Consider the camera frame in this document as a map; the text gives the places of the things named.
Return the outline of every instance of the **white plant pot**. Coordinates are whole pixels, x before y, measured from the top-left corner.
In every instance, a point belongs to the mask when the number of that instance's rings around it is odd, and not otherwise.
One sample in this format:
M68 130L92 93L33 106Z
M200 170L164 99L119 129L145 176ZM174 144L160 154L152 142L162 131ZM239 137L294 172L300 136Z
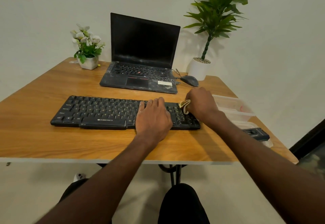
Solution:
M193 76L197 79L197 81L204 80L208 72L209 65L209 63L202 63L193 59L189 63L189 76Z
M82 64L78 58L80 66L84 69L93 70L98 66L98 56L93 58L86 58L85 62Z

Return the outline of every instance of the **laptop screen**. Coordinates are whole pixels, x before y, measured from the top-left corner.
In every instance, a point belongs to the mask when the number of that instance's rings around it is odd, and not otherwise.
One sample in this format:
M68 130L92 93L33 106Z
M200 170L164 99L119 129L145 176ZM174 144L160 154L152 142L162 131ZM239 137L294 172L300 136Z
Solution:
M180 26L111 13L112 61L172 68Z

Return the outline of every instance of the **beige floor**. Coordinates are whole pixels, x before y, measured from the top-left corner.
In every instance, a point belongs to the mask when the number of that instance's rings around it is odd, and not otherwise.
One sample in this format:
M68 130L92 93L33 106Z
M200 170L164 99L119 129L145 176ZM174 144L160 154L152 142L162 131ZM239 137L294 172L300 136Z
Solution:
M0 163L0 223L34 223L53 207L77 172L93 175L96 164ZM189 165L182 182L196 190L211 223L281 223L283 220L239 163ZM142 165L113 217L113 223L157 223L169 175Z

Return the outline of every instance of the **wooden tabletop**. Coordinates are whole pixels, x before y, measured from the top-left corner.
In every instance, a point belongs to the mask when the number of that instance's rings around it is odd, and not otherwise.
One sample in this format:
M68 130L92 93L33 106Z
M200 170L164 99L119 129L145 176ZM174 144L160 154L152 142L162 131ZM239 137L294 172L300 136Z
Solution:
M82 69L67 58L22 89L0 102L0 158L2 161L97 162L112 160L131 142L135 130L87 130L54 127L50 120L70 95L149 100L162 96L180 102L192 88L177 86L178 94L164 94L101 87L109 62L94 70ZM215 76L206 76L200 86L212 94L236 97ZM272 150L293 163L295 156L257 118L249 120L266 131ZM221 138L204 124L197 131L171 130L144 163L218 164L238 161Z

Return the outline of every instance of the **laptop keyboard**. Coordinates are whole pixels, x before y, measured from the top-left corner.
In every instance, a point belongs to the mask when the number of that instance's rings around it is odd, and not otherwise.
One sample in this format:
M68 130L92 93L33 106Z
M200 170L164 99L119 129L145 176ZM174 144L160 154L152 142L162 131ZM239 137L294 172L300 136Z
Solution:
M135 128L140 100L70 96L51 120L51 125L88 129ZM200 124L192 114L184 114L178 103L165 102L174 130L197 130Z
M171 81L169 77L169 71L167 69L158 70L151 67L136 66L116 62L112 71L116 74L135 75L148 77L153 80Z

